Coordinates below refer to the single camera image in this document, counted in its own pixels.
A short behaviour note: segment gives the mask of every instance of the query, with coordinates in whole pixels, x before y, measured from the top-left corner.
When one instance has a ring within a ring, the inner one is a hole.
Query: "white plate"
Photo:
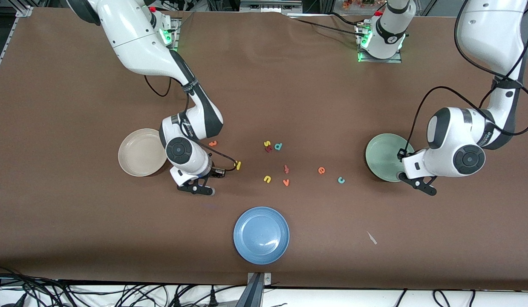
[[[156,173],[167,160],[160,134],[140,129],[127,136],[118,150],[118,163],[129,175],[143,177]]]

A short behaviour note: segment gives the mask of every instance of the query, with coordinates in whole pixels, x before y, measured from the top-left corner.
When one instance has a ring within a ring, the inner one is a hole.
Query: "brown table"
[[[216,148],[242,161],[204,197],[177,191],[168,165],[130,177],[117,161],[127,134],[182,110],[180,87],[157,97],[102,28],[36,8],[0,69],[0,264],[49,278],[237,284],[268,271],[281,286],[528,290],[528,133],[487,151],[479,173],[437,179],[435,197],[365,165],[367,142],[406,137],[433,86],[472,101],[488,90],[491,77],[457,54],[453,22],[415,18],[404,62],[372,64],[357,62],[352,36],[280,14],[194,14],[179,52],[224,116]],[[445,91],[431,95],[415,148],[444,106],[464,107]],[[527,122],[523,97],[518,128]],[[265,140],[283,148],[267,153]],[[276,208],[291,230],[269,266],[233,246],[235,221],[254,206]]]

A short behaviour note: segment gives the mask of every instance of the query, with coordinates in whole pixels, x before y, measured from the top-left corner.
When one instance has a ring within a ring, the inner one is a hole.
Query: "metal stand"
[[[249,273],[249,277],[247,287],[235,307],[260,307],[262,305],[264,285],[271,283],[271,273]]]

